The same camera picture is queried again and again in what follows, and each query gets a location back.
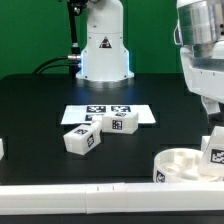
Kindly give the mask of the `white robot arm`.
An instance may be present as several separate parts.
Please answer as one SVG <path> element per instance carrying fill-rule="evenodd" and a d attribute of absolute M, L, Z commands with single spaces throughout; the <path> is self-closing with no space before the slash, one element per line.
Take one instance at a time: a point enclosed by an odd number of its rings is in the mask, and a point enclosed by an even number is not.
<path fill-rule="evenodd" d="M 188 89 L 201 96 L 206 112 L 224 104 L 224 0 L 177 0 L 175 44 L 180 47 Z M 80 84 L 114 87 L 130 82 L 129 51 L 123 44 L 120 0 L 89 0 L 87 44 L 81 52 Z"/>

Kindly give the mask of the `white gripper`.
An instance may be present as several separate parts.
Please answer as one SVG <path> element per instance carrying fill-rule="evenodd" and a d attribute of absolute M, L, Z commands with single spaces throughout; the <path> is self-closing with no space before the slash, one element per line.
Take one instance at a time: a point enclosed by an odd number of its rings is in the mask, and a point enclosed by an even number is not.
<path fill-rule="evenodd" d="M 224 104 L 224 44 L 215 44 L 209 58 L 194 57 L 190 47 L 182 47 L 180 56 L 189 91 L 202 96 L 208 115 L 219 113 L 218 102 Z"/>

